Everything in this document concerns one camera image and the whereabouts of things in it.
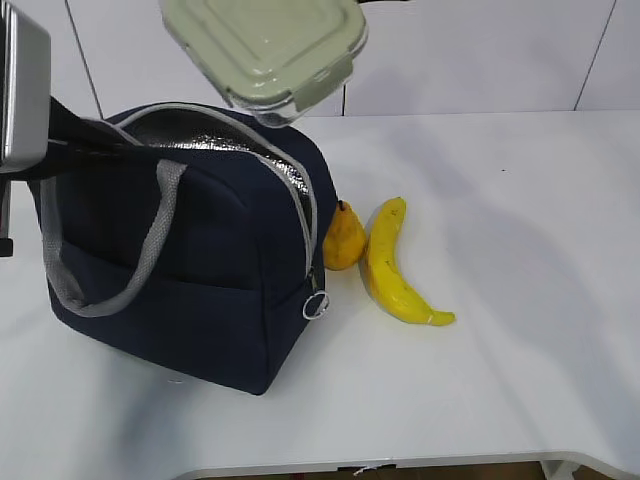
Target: metal zipper ring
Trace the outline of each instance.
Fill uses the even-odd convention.
[[[316,312],[313,315],[309,315],[307,313],[307,308],[309,307],[309,303],[311,303],[312,300],[315,300],[318,297],[322,297],[322,301],[320,302],[320,305],[316,309]],[[331,299],[329,298],[329,294],[324,290],[318,290],[316,293],[314,293],[309,298],[307,298],[306,302],[304,302],[304,306],[302,307],[302,316],[305,318],[305,320],[309,320],[309,321],[317,320],[321,316],[323,316],[325,313],[327,313],[327,310],[329,310],[330,304],[331,304]]]

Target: table leg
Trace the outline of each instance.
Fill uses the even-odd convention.
[[[573,480],[573,472],[580,468],[579,463],[563,460],[545,460],[540,465],[547,480]]]

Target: white wall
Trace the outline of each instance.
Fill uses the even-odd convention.
[[[158,0],[68,1],[105,115],[168,100],[223,105],[165,32]],[[572,110],[613,4],[413,0],[364,5],[370,39],[347,86],[345,113]],[[618,1],[582,108],[640,108],[634,88],[640,61],[627,45],[640,35],[633,21],[638,10],[640,0]],[[340,115],[341,93],[310,115]]]
[[[578,108],[640,108],[640,1],[616,3]]]
[[[97,115],[97,105],[64,0],[11,2],[51,36],[51,94],[78,115]]]
[[[613,0],[364,6],[348,115],[573,110]]]
[[[166,101],[226,106],[166,32],[159,0],[68,1],[105,116]],[[311,114],[341,115],[342,91]]]

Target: yellow pear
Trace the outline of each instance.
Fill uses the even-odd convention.
[[[367,234],[347,202],[340,200],[322,244],[324,266],[345,270],[358,263],[367,245]]]

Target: green container lid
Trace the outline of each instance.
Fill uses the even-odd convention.
[[[340,88],[367,38],[355,0],[165,0],[162,13],[227,103],[269,126]]]

